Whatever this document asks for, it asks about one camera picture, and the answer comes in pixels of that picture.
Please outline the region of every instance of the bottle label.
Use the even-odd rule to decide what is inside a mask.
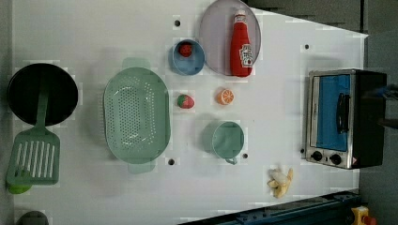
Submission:
[[[244,15],[237,15],[237,16],[235,17],[235,23],[245,23],[245,24],[247,24],[247,23],[246,23],[246,16],[244,16]]]
[[[253,66],[253,55],[250,44],[242,45],[242,49],[239,50],[240,62],[244,68],[251,68]]]

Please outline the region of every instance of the toaster oven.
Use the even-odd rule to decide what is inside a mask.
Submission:
[[[312,71],[309,79],[305,157],[344,169],[382,164],[383,98],[365,93],[387,84],[387,75],[358,69]]]

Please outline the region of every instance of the screw hole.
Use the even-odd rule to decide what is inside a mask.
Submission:
[[[170,166],[173,166],[175,163],[176,163],[176,162],[175,162],[172,158],[169,159],[169,165],[170,165]]]

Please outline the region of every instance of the oven window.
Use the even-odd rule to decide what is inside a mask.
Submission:
[[[337,110],[339,96],[350,94],[350,76],[324,76],[319,82],[316,147],[347,151],[347,133],[339,132]]]

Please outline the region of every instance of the red ketchup bottle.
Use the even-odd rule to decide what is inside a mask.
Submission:
[[[252,73],[253,55],[250,46],[245,10],[235,13],[234,34],[231,40],[230,67],[237,77],[247,77]]]

